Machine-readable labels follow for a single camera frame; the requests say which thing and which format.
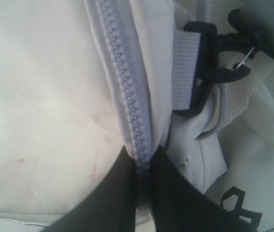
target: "black logo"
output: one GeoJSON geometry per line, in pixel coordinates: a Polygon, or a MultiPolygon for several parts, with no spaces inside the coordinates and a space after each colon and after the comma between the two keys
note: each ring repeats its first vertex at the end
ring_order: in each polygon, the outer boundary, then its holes
{"type": "Polygon", "coordinates": [[[229,213],[239,219],[240,219],[240,217],[251,219],[250,224],[252,225],[252,227],[254,229],[257,229],[258,226],[260,225],[262,213],[252,212],[252,211],[242,208],[242,205],[244,202],[244,196],[245,196],[244,191],[242,191],[236,187],[232,187],[231,189],[229,189],[227,192],[225,192],[222,195],[222,198],[220,200],[220,206],[222,208],[224,208],[224,201],[227,200],[228,198],[232,197],[233,195],[237,196],[238,200],[237,200],[237,203],[235,204],[234,209],[231,210],[229,213]]]}

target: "zipper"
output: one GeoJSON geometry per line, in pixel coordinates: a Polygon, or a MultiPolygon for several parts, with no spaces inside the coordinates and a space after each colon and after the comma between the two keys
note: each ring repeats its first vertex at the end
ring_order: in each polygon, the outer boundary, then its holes
{"type": "Polygon", "coordinates": [[[129,39],[125,38],[125,30],[121,27],[122,22],[119,14],[123,14],[123,12],[118,11],[122,6],[116,5],[116,0],[97,0],[95,2],[105,43],[108,47],[108,56],[113,63],[112,67],[109,67],[116,73],[117,85],[119,85],[125,107],[126,122],[128,123],[126,128],[130,132],[132,152],[137,167],[138,205],[147,208],[149,206],[149,167],[152,139],[150,107],[149,97],[146,95],[148,93],[142,94],[137,91],[140,85],[146,85],[148,91],[145,71],[144,75],[135,75],[134,62],[132,62],[135,53],[132,53],[131,50],[136,49],[136,46],[131,46],[133,47],[131,48],[125,43],[129,39]]]}
{"type": "Polygon", "coordinates": [[[28,225],[28,226],[40,226],[40,227],[47,227],[50,224],[47,223],[36,223],[36,222],[26,222],[26,221],[19,221],[19,220],[13,220],[5,217],[0,217],[1,221],[9,221],[9,222],[14,222],[22,225],[28,225]]]}

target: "zipper teeth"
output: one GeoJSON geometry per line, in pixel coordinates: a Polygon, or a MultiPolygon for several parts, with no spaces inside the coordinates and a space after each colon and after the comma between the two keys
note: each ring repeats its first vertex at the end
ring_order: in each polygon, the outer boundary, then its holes
{"type": "Polygon", "coordinates": [[[120,84],[136,163],[139,168],[144,170],[149,166],[149,152],[136,89],[133,85],[132,70],[130,69],[129,59],[121,40],[121,31],[117,26],[118,20],[110,0],[98,0],[96,4],[120,84]]]}
{"type": "Polygon", "coordinates": [[[50,224],[46,224],[46,223],[35,223],[35,222],[25,222],[25,221],[18,221],[18,220],[13,220],[13,219],[8,219],[8,218],[4,218],[4,217],[0,217],[1,221],[9,221],[9,222],[15,222],[18,224],[23,224],[23,225],[28,225],[28,226],[41,226],[41,227],[47,227],[50,224]]]}

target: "white mesh fabric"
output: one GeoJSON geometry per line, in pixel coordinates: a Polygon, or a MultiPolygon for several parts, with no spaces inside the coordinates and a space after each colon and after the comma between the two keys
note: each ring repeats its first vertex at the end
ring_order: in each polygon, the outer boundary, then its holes
{"type": "MultiPolygon", "coordinates": [[[[197,0],[178,0],[192,13],[197,12],[197,0]]],[[[215,23],[218,32],[224,34],[234,31],[228,24],[231,10],[242,8],[241,0],[207,0],[206,21],[215,23]]],[[[243,54],[225,52],[220,55],[220,63],[231,68],[243,59],[243,54]]],[[[236,117],[243,116],[246,122],[274,147],[274,60],[258,53],[246,65],[251,74],[244,80],[226,85],[227,112],[223,126],[236,117]]]]}

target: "gray webbing strap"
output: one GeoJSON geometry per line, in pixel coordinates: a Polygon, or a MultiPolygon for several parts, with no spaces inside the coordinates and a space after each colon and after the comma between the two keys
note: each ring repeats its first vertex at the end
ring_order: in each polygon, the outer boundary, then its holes
{"type": "Polygon", "coordinates": [[[274,44],[274,0],[247,0],[239,17],[249,27],[266,30],[269,43],[274,44]]]}
{"type": "Polygon", "coordinates": [[[200,33],[178,31],[173,38],[172,107],[187,110],[190,107],[200,44],[200,33]]]}

